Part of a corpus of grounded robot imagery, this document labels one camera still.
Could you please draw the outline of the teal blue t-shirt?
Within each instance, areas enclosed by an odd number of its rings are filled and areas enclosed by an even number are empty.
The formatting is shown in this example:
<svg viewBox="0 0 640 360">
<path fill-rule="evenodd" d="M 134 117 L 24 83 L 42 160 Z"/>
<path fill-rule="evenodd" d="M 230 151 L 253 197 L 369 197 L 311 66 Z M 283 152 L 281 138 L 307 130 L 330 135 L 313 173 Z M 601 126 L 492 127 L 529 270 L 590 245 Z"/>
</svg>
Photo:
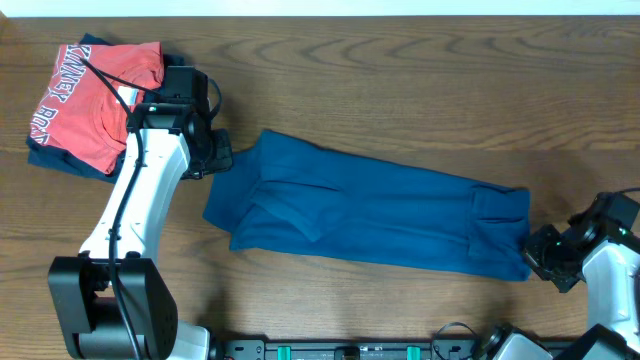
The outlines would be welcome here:
<svg viewBox="0 0 640 360">
<path fill-rule="evenodd" d="M 215 176 L 203 216 L 234 251 L 524 281 L 530 194 L 350 155 L 273 131 Z"/>
</svg>

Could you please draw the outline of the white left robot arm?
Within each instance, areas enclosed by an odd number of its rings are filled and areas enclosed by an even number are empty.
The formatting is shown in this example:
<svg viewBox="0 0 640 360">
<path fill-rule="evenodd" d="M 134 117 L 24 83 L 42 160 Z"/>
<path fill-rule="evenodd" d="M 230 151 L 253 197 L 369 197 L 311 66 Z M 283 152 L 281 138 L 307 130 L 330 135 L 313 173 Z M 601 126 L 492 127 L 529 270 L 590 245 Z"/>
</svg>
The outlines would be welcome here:
<svg viewBox="0 0 640 360">
<path fill-rule="evenodd" d="M 178 183 L 230 168 L 225 130 L 206 104 L 147 103 L 127 120 L 124 164 L 79 253 L 56 257 L 48 285 L 68 353 L 76 359 L 208 359 L 210 332 L 179 319 L 157 269 Z"/>
</svg>

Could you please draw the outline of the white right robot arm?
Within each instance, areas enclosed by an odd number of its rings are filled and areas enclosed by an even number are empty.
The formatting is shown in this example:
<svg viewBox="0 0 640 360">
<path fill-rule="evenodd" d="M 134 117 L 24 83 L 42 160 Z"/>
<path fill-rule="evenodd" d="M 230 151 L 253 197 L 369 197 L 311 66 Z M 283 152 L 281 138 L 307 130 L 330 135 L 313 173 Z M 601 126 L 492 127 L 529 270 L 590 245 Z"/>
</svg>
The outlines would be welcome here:
<svg viewBox="0 0 640 360">
<path fill-rule="evenodd" d="M 560 248 L 573 251 L 576 273 L 552 271 L 542 257 Z M 497 327 L 482 340 L 473 359 L 613 360 L 639 357 L 639 239 L 630 226 L 607 216 L 584 215 L 558 236 L 556 243 L 536 245 L 529 256 L 535 270 L 562 292 L 578 280 L 587 285 L 589 330 L 556 355 L 541 342 L 511 326 Z"/>
</svg>

